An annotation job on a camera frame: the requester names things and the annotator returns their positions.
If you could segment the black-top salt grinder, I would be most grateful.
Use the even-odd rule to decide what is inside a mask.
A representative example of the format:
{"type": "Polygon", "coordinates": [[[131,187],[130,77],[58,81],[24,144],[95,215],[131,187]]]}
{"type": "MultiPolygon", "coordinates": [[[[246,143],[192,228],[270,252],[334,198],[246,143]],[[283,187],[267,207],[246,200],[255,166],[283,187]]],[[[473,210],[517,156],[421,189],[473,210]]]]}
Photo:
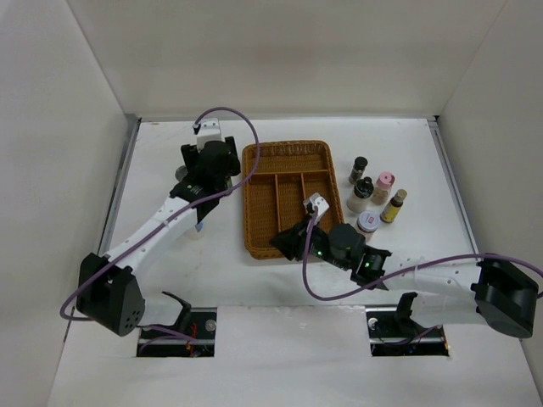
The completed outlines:
{"type": "Polygon", "coordinates": [[[175,171],[175,178],[178,181],[181,181],[188,173],[187,167],[185,165],[182,165],[178,167],[175,171]]]}
{"type": "Polygon", "coordinates": [[[352,192],[347,199],[347,208],[356,214],[366,210],[374,191],[372,178],[366,176],[358,180],[353,186],[352,192]]]}

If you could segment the small dark pepper bottle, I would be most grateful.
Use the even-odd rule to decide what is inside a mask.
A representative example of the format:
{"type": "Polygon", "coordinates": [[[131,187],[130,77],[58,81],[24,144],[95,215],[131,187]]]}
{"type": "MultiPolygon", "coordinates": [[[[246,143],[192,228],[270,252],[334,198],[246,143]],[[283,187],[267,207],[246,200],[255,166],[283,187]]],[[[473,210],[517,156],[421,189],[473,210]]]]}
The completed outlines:
{"type": "Polygon", "coordinates": [[[367,167],[368,161],[363,156],[358,156],[353,162],[353,166],[349,175],[349,183],[355,185],[360,179],[363,178],[364,171],[367,167]]]}

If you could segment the yellow-label brown sauce bottle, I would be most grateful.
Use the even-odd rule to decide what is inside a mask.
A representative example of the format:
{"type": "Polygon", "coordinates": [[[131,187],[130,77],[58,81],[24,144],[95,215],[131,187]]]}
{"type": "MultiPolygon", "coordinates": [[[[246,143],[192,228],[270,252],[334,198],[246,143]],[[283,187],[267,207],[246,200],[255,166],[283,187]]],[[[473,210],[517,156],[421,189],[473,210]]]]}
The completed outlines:
{"type": "Polygon", "coordinates": [[[399,214],[406,197],[407,191],[404,189],[399,189],[381,212],[381,221],[388,224],[392,223],[399,214]]]}

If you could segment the pink-lid spice jar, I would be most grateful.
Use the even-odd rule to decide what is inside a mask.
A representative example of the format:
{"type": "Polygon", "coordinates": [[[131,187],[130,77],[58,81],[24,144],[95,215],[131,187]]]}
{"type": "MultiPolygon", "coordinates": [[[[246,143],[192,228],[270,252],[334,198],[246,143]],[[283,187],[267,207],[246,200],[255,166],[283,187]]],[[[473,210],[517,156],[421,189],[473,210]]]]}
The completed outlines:
{"type": "Polygon", "coordinates": [[[385,204],[389,198],[390,191],[394,183],[395,176],[391,172],[382,172],[374,184],[371,202],[375,205],[385,204]]]}

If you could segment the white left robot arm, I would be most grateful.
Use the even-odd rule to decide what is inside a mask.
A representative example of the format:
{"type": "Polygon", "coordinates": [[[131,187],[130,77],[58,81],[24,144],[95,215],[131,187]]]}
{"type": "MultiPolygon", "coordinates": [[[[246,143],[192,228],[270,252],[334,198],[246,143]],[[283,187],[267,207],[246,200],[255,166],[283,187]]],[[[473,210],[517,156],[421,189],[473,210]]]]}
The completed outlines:
{"type": "Polygon", "coordinates": [[[232,190],[241,164],[233,137],[208,141],[202,148],[186,144],[182,156],[188,172],[151,218],[117,247],[81,262],[76,309],[120,337],[148,325],[161,325],[174,338],[189,331],[191,319],[183,312],[187,303],[170,293],[145,298],[138,280],[232,190]]]}

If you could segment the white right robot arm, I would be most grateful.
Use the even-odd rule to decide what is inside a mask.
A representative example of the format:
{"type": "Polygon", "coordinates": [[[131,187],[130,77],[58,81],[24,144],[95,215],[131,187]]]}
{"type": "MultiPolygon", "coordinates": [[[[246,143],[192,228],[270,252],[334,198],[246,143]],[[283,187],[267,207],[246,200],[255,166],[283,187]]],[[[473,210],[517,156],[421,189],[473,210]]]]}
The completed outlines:
{"type": "Polygon", "coordinates": [[[403,335],[447,324],[485,324],[520,339],[533,335],[542,294],[525,271],[542,271],[523,260],[499,254],[458,254],[429,261],[401,258],[368,245],[351,225],[323,231],[311,215],[279,232],[270,244],[286,259],[305,264],[313,255],[349,272],[359,293],[400,292],[393,322],[403,335]]]}

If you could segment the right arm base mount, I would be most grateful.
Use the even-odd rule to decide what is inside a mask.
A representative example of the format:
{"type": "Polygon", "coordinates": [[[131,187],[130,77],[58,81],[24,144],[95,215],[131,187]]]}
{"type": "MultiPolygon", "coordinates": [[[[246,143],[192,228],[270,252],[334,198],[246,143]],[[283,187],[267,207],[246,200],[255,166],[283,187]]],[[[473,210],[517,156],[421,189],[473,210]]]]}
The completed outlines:
{"type": "Polygon", "coordinates": [[[416,296],[405,293],[397,305],[366,308],[373,357],[449,356],[442,327],[425,328],[411,319],[411,303],[416,296]]]}

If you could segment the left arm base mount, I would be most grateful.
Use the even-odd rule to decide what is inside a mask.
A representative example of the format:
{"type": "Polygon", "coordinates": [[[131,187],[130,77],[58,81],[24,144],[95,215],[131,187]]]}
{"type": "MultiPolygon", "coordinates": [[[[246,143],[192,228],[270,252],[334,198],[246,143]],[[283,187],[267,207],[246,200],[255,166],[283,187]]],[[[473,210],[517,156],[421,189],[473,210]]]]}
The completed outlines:
{"type": "Polygon", "coordinates": [[[136,356],[140,358],[212,358],[215,356],[217,308],[193,308],[173,293],[162,296],[182,308],[176,321],[164,328],[140,331],[136,356]]]}

